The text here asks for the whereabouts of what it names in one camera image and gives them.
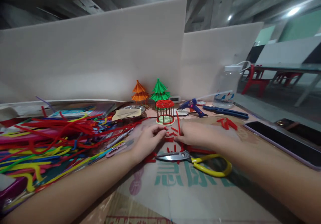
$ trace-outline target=person's right hand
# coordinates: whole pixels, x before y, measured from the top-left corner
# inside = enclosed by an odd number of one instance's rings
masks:
[[[214,148],[215,144],[219,145],[224,144],[227,141],[233,141],[230,137],[200,123],[184,123],[181,127],[181,135],[182,136],[175,136],[174,140],[187,145],[211,149]]]

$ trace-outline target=hand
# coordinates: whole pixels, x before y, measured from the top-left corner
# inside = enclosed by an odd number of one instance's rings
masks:
[[[155,150],[156,146],[164,137],[169,137],[169,134],[166,132],[167,130],[167,127],[158,124],[144,129],[132,149],[134,158],[138,162],[143,161],[153,152],[153,150]]]
[[[213,149],[214,144],[224,144],[226,141],[232,140],[230,137],[216,132],[215,129],[200,123],[183,123],[181,135],[175,136],[174,141],[210,149]]]

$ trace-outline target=metal bowl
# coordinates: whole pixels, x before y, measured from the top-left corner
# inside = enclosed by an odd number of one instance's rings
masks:
[[[124,107],[123,109],[140,109],[141,110],[140,116],[142,116],[142,114],[144,114],[145,111],[146,111],[146,107],[142,106],[142,105],[129,105],[129,106]],[[137,118],[137,117],[140,118],[140,116],[127,117],[127,118],[124,118],[124,119],[134,119],[134,118]]]

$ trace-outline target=blue tool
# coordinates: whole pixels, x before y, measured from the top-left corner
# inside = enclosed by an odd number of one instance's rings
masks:
[[[190,108],[196,111],[198,113],[198,116],[202,118],[203,116],[208,116],[207,114],[204,114],[197,106],[196,106],[197,100],[192,99],[188,100],[185,103],[181,104],[177,109],[185,109],[185,108]]]
[[[213,106],[203,105],[203,110],[212,111],[216,114],[230,115],[230,116],[238,117],[238,118],[245,119],[245,120],[248,120],[248,118],[249,118],[247,113],[238,112],[235,110],[213,107]]]

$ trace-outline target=blue glue gun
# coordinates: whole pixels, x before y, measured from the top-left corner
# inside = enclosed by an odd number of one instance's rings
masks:
[[[196,113],[198,113],[198,116],[200,118],[202,118],[203,116],[208,116],[207,114],[204,114],[203,111],[201,111],[197,106],[196,106],[197,100],[196,99],[192,99],[192,100],[188,100],[185,103],[181,104],[177,109],[185,109],[185,108],[190,108],[196,111]]]

